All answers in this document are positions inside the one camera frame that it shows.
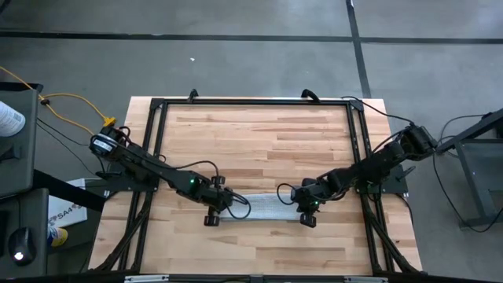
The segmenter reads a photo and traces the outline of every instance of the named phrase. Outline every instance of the black metal frame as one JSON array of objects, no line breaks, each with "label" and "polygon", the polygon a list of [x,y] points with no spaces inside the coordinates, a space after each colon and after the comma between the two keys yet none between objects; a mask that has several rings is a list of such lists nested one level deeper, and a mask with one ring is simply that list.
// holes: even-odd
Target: black metal frame
[{"label": "black metal frame", "polygon": [[[466,160],[464,153],[465,143],[502,143],[501,139],[489,139],[489,140],[475,140],[481,134],[486,133],[489,130],[501,127],[503,124],[503,108],[493,112],[484,118],[482,118],[478,123],[469,127],[468,129],[457,134],[453,138],[450,138],[446,142],[442,143],[437,149],[437,154],[443,154],[450,149],[456,149],[457,155],[459,156],[459,161],[463,167],[464,175],[468,181],[468,185],[472,191],[473,200],[475,201],[475,206],[479,217],[466,220],[465,222],[460,222],[460,228],[465,228],[466,224],[470,226],[481,226],[490,224],[496,214],[498,213],[492,196],[490,195],[487,188],[478,188],[473,180],[473,170],[471,169],[468,161]],[[496,222],[503,222],[503,219],[497,219]]]},{"label": "black metal frame", "polygon": [[[188,98],[153,98],[150,103],[149,107],[149,117],[147,119],[147,125],[145,128],[145,136],[144,136],[144,141],[143,141],[143,148],[147,149],[149,147],[149,143],[152,137],[152,130],[153,130],[153,120],[154,116],[156,114],[156,111],[158,108],[160,108],[160,122],[159,126],[157,129],[157,136],[156,136],[156,141],[155,141],[155,147],[154,147],[154,155],[160,154],[160,149],[163,141],[163,132],[164,128],[166,125],[166,119],[167,119],[167,111],[169,105],[323,105],[323,106],[342,106],[346,109],[347,113],[347,122],[348,126],[350,129],[350,138],[351,138],[351,145],[352,145],[352,151],[353,151],[353,157],[354,161],[358,162],[361,157],[360,157],[360,152],[359,152],[359,146],[358,146],[358,139],[356,136],[356,127],[355,127],[355,122],[354,122],[354,110],[357,111],[358,113],[358,120],[360,123],[360,127],[362,129],[362,139],[363,139],[363,146],[365,148],[365,154],[368,156],[371,154],[371,147],[370,147],[370,140],[369,140],[369,133],[366,125],[366,120],[365,120],[365,113],[364,113],[364,108],[363,104],[360,101],[356,100],[325,100],[322,101],[316,97],[315,94],[310,92],[309,90],[304,90],[303,94],[301,95],[301,98],[310,98],[310,99],[236,99],[236,98],[224,98],[224,99],[211,99],[211,98],[203,98],[203,99],[194,99],[197,97],[198,94],[195,90],[191,92]],[[152,186],[157,187],[158,183],[152,184]],[[138,202],[139,202],[139,197],[140,197],[139,192],[133,193],[133,197],[131,199],[131,204],[130,204],[130,212],[128,215],[127,219],[127,228],[126,228],[126,234],[128,233],[134,233],[133,230],[131,230],[131,226],[134,222],[138,220],[138,217],[136,217],[136,210],[138,207]],[[382,229],[384,233],[386,233],[386,222],[384,220],[384,210],[382,206],[382,202],[380,201],[379,197],[376,197],[374,195],[376,201],[376,219],[378,222],[378,225]],[[373,224],[370,220],[369,215],[367,214],[367,208],[369,206],[369,201],[367,199],[367,194],[366,193],[361,193],[360,194],[361,202],[362,202],[362,210],[363,210],[363,215],[364,215],[364,222],[365,222],[365,231],[367,234],[367,244],[369,246],[369,257],[370,257],[370,262],[372,265],[372,271],[373,273],[382,270],[380,267],[380,264],[378,262],[377,258],[377,251],[376,251],[376,244],[375,244],[375,239],[374,239],[374,234],[373,234]],[[144,206],[146,205],[148,208],[152,204],[152,199],[153,199],[153,193],[146,193],[145,195],[145,202]],[[146,228],[149,222],[149,217],[147,216],[143,223],[141,224],[141,229],[140,233],[138,236],[138,244],[137,244],[137,249],[135,251],[135,257],[134,261],[131,265],[131,269],[135,270],[137,272],[140,271],[141,268],[141,259],[143,256],[143,249],[145,247],[145,235],[146,235]],[[394,264],[393,264],[393,259],[391,257],[390,251],[386,248],[386,243],[383,241],[383,246],[384,246],[384,255],[386,259],[386,267],[387,270],[389,271],[394,271]],[[122,255],[120,256],[120,261],[119,261],[119,270],[125,270],[126,265],[127,265],[127,259],[128,259],[128,250],[129,250],[129,242],[126,243],[127,247],[124,249],[124,252],[122,252]]]},{"label": "black metal frame", "polygon": [[[464,222],[460,222],[460,228],[465,228],[467,227],[466,224],[470,226],[481,226],[481,225],[487,225],[493,222],[494,217],[496,217],[499,209],[496,209],[494,206],[494,201],[491,196],[491,192],[493,191],[502,191],[503,189],[495,189],[495,190],[490,190],[489,188],[479,188],[475,184],[474,180],[474,174],[475,174],[475,169],[472,168],[471,164],[467,161],[466,155],[464,152],[464,145],[466,144],[502,144],[503,145],[503,139],[467,139],[467,140],[462,140],[454,144],[456,150],[457,150],[457,155],[459,156],[459,161],[461,163],[461,166],[463,167],[463,172],[466,177],[466,180],[468,181],[468,185],[470,186],[470,189],[472,191],[472,197],[473,200],[475,201],[475,206],[477,207],[477,212],[479,213],[479,217],[473,218],[473,219],[467,219]],[[503,222],[503,219],[499,218],[496,220],[497,223]]]}]

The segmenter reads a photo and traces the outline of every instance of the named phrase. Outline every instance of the black clamp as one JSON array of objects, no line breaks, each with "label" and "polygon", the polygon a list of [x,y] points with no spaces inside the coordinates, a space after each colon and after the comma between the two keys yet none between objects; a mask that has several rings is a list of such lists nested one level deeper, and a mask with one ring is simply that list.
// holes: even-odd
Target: black clamp
[{"label": "black clamp", "polygon": [[300,215],[300,224],[314,228],[316,227],[316,216],[312,214],[302,213]]},{"label": "black clamp", "polygon": [[349,104],[353,106],[355,109],[357,109],[359,112],[363,111],[363,103],[362,101],[356,100],[356,99],[351,99],[349,101]]},{"label": "black clamp", "polygon": [[192,89],[189,94],[189,98],[187,99],[187,102],[192,103],[194,101],[195,97],[198,97],[199,94],[197,93],[196,89]]},{"label": "black clamp", "polygon": [[47,98],[44,98],[40,101],[41,105],[50,105],[50,100]]},{"label": "black clamp", "polygon": [[204,216],[204,225],[210,227],[216,227],[220,225],[220,217],[215,215],[216,210],[214,208],[208,208],[207,215]]},{"label": "black clamp", "polygon": [[308,89],[305,89],[302,91],[302,94],[300,94],[300,98],[310,98],[313,100],[313,102],[317,102],[317,103],[321,102],[320,98],[318,98],[318,96],[314,92],[312,92]]},{"label": "black clamp", "polygon": [[215,185],[215,188],[220,188],[220,185],[226,183],[226,177],[224,176],[213,176],[211,177],[211,182]]}]

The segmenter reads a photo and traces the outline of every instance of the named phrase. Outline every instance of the black stand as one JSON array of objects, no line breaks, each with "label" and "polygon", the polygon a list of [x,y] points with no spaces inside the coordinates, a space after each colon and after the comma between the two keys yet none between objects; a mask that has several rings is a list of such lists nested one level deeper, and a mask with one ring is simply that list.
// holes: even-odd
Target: black stand
[{"label": "black stand", "polygon": [[44,172],[33,171],[33,189],[47,188],[49,195],[59,197],[63,200],[71,201],[74,204],[90,208],[94,211],[103,211],[105,198],[84,189],[77,188],[54,178]]},{"label": "black stand", "polygon": [[[437,148],[437,154],[456,149],[464,175],[472,191],[478,217],[467,219],[470,226],[488,225],[499,212],[494,205],[492,193],[501,192],[503,188],[495,186],[503,182],[503,139],[498,138],[503,125],[503,108],[484,116],[478,123],[449,139]],[[495,139],[475,139],[489,130],[497,131]],[[496,222],[503,222],[503,217]]]}]

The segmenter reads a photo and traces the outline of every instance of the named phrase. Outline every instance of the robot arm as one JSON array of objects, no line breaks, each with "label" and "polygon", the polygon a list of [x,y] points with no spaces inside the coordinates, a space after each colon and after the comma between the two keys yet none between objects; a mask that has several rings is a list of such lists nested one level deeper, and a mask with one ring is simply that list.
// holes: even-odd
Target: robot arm
[{"label": "robot arm", "polygon": [[222,176],[209,179],[194,171],[181,171],[171,167],[113,127],[104,127],[100,134],[93,136],[90,150],[100,158],[121,164],[126,176],[120,178],[130,178],[141,184],[161,178],[178,195],[214,208],[218,213],[233,203],[232,190],[220,188],[225,181]]},{"label": "robot arm", "polygon": [[316,226],[314,213],[320,204],[339,200],[351,187],[370,187],[382,183],[390,170],[404,160],[422,160],[432,155],[437,146],[424,127],[410,124],[398,137],[364,160],[347,168],[333,169],[316,179],[305,178],[300,187],[291,191],[291,199],[302,212],[300,223]]}]

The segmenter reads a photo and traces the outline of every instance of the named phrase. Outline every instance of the wooden table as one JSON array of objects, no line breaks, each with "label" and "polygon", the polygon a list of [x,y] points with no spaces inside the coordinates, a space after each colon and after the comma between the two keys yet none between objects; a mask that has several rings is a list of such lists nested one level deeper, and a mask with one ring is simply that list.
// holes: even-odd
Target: wooden table
[{"label": "wooden table", "polygon": [[[125,125],[138,144],[145,133],[150,99],[132,97],[127,112]],[[365,101],[385,111],[382,100]],[[365,113],[371,143],[377,145],[390,134],[387,117],[370,108]],[[172,105],[167,114],[161,150],[167,162],[177,166],[212,160],[226,176],[226,185],[238,193],[275,193],[281,182],[300,184],[302,178],[354,162],[346,111],[340,106]],[[208,177],[214,174],[206,164],[192,169]],[[117,193],[106,203],[91,268],[102,263],[123,236],[131,195]],[[382,199],[391,239],[420,269],[406,206],[394,195]],[[152,203],[141,272],[371,274],[362,206],[352,191],[340,201],[323,205],[314,229],[292,221],[221,222],[218,227],[206,227],[206,213],[205,206],[179,197],[162,182]],[[384,266],[380,241],[376,245]]]}]

